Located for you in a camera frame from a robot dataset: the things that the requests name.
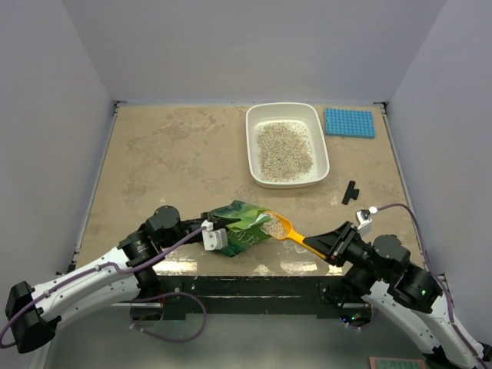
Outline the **green litter bag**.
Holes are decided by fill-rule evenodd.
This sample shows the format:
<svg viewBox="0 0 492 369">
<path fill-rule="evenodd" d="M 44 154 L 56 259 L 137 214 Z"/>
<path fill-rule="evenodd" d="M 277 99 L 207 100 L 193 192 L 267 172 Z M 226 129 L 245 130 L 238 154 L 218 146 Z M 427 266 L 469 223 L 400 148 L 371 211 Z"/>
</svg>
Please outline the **green litter bag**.
<svg viewBox="0 0 492 369">
<path fill-rule="evenodd" d="M 224 220 L 238 220 L 225 227 L 228 245 L 218 251 L 230 258 L 271 237 L 263 231 L 264 224 L 272 220 L 269 210 L 256 204 L 234 200 L 211 214 Z"/>
</svg>

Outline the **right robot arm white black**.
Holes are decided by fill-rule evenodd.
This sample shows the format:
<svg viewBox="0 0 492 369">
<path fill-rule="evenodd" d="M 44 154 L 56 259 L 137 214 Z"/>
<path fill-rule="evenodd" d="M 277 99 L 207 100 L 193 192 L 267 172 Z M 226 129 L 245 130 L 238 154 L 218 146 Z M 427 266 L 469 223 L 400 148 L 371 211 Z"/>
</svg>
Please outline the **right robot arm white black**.
<svg viewBox="0 0 492 369">
<path fill-rule="evenodd" d="M 302 244 L 328 264 L 351 263 L 342 279 L 344 296 L 371 304 L 420 349 L 430 368 L 485 368 L 491 347 L 473 339 L 455 317 L 444 289 L 411 262 L 393 234 L 366 242 L 349 221 L 334 231 L 306 237 Z"/>
</svg>

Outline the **orange plastic scoop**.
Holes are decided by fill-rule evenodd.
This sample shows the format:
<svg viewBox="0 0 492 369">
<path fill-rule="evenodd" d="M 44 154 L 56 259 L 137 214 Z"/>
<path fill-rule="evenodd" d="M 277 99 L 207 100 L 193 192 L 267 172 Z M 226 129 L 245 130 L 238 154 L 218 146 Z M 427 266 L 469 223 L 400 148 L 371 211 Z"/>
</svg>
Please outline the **orange plastic scoop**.
<svg viewBox="0 0 492 369">
<path fill-rule="evenodd" d="M 265 234 L 279 241 L 290 240 L 302 247 L 306 247 L 304 236 L 294 230 L 292 223 L 288 219 L 272 211 L 265 211 L 262 214 L 268 218 L 261 226 L 261 230 Z"/>
</svg>

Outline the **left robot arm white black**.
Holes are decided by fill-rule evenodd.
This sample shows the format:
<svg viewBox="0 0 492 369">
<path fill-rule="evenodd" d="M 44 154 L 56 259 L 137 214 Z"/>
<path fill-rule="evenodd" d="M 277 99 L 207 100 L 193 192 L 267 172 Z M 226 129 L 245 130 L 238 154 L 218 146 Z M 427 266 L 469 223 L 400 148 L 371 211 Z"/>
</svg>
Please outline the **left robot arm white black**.
<svg viewBox="0 0 492 369">
<path fill-rule="evenodd" d="M 84 313 L 121 302 L 163 301 L 167 294 L 154 266 L 184 244 L 199 242 L 208 251 L 226 247 L 226 227 L 232 222 L 210 212 L 182 220 L 175 207 L 165 205 L 85 266 L 35 286 L 17 283 L 9 292 L 7 323 L 1 330 L 12 333 L 13 341 L 1 347 L 28 353 L 47 344 L 58 330 Z"/>
</svg>

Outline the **white litter box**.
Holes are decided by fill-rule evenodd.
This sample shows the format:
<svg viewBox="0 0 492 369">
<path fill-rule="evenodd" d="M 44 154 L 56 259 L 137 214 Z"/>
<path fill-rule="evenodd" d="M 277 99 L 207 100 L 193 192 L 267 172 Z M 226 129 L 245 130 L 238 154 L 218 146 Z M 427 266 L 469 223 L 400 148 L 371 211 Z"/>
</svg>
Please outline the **white litter box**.
<svg viewBox="0 0 492 369">
<path fill-rule="evenodd" d="M 249 170 L 263 188 L 304 188 L 330 172 L 321 121 L 309 104 L 252 106 L 246 112 L 245 133 Z"/>
</svg>

